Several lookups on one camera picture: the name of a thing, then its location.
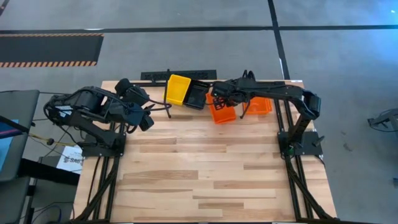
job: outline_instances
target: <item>floor mat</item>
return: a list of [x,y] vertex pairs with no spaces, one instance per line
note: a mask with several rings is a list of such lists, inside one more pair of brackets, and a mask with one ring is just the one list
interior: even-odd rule
[[0,67],[94,66],[104,34],[1,34]]

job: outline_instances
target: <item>gray concrete floor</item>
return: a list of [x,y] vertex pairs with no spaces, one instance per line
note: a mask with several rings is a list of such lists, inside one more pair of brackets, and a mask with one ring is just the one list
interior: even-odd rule
[[[274,3],[280,26],[398,21],[398,3],[393,0]],[[0,17],[0,30],[271,24],[265,0],[11,0]],[[396,223],[398,189],[392,178],[398,176],[398,139],[394,133],[370,129],[366,119],[398,107],[398,30],[282,31],[281,35],[291,79],[304,80],[322,98],[322,113],[315,124],[326,136],[322,145],[338,216]],[[282,78],[272,31],[124,33],[105,35],[95,67],[0,68],[0,90],[71,93],[103,80],[139,79],[141,72],[167,68],[217,69],[219,78],[235,78],[249,69],[257,78]],[[40,95],[35,118],[44,117],[42,106],[49,97]],[[54,139],[63,134],[48,121],[37,122],[32,132]],[[48,151],[29,140],[24,157],[37,159]]]

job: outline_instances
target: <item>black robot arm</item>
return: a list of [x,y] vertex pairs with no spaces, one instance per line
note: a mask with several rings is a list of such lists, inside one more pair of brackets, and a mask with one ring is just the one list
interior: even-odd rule
[[303,133],[308,124],[320,114],[321,99],[311,91],[284,82],[256,82],[254,78],[242,77],[225,82],[214,82],[211,95],[216,109],[249,103],[254,97],[287,100],[297,108],[300,117],[289,129],[290,147],[302,147]]
[[124,151],[126,135],[114,130],[103,130],[93,121],[100,123],[126,123],[133,128],[139,126],[142,131],[153,124],[150,118],[154,105],[142,108],[150,101],[148,94],[140,88],[122,79],[115,87],[116,93],[95,86],[87,86],[72,94],[54,95],[44,106],[44,114],[57,126],[73,126],[86,132],[83,142],[77,142],[83,156],[120,156]]

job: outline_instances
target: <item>yellow cable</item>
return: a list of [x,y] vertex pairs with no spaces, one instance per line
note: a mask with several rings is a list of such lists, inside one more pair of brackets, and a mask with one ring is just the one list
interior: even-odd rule
[[[46,142],[49,141],[49,139],[43,138],[43,137],[38,136],[36,134],[29,133],[29,136],[32,137],[32,138],[37,138],[37,139],[42,140],[42,141],[46,141]],[[75,143],[65,143],[65,142],[58,142],[58,141],[54,141],[54,143],[56,145],[59,145],[59,146],[75,146],[76,145]]]

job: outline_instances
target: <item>wooden table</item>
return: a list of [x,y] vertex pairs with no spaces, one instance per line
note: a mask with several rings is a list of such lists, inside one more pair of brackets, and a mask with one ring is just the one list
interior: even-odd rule
[[[303,87],[302,82],[287,83]],[[103,82],[102,88],[114,92],[115,84]],[[145,90],[151,99],[162,101],[163,87]],[[286,122],[282,102],[280,106]],[[235,110],[239,116],[242,106]],[[293,105],[291,110],[297,119]],[[173,106],[170,113],[172,118],[168,119],[165,111],[152,112],[155,125],[150,130],[137,129],[127,136],[112,222],[295,220],[285,163],[279,153],[274,107],[270,114],[237,117],[228,124],[215,124],[208,108],[198,111]],[[76,215],[86,206],[96,160],[91,157],[84,161],[74,203]],[[309,191],[326,212],[336,216],[324,166],[314,156],[302,156],[302,160]],[[302,194],[297,191],[305,217]],[[105,193],[100,218],[104,217],[107,197]]]

